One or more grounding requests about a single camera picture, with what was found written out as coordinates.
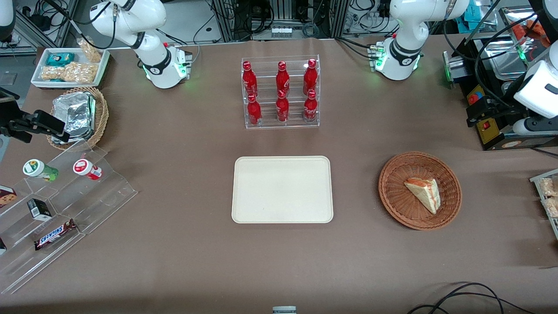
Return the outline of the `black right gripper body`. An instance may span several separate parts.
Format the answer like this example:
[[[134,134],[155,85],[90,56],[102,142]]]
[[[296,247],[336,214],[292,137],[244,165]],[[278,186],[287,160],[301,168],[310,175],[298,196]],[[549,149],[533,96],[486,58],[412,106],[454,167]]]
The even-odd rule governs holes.
[[[41,111],[34,111],[33,114],[19,111],[2,111],[0,114],[1,131],[38,131],[36,119]]]

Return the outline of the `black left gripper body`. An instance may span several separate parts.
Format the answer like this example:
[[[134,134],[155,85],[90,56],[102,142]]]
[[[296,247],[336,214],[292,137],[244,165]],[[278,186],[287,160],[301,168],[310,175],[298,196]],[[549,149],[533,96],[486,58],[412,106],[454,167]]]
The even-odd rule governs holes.
[[[530,111],[524,105],[519,103],[512,103],[512,105],[505,105],[501,102],[494,103],[496,113],[493,115],[495,120],[519,120],[530,117]]]

